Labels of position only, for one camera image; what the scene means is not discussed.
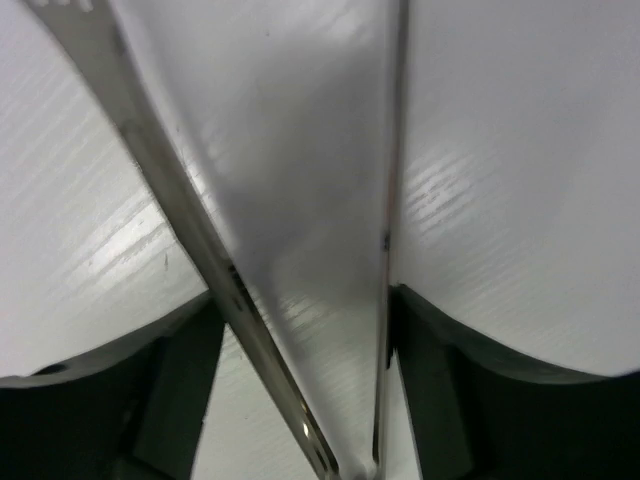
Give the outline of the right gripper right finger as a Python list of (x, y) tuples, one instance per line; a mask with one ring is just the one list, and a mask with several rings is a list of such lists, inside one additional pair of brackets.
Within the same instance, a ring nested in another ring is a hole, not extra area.
[(391, 339), (425, 479), (635, 479), (639, 376), (606, 377), (515, 351), (405, 285)]

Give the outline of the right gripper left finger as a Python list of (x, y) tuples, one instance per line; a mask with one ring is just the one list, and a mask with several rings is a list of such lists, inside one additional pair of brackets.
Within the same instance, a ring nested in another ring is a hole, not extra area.
[(190, 478), (224, 328), (203, 294), (95, 349), (2, 378), (2, 478)]

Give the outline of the metal serving tongs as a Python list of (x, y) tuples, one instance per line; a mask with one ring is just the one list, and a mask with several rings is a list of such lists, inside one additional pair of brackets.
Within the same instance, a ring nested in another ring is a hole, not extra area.
[(321, 479), (386, 467), (400, 1), (31, 1)]

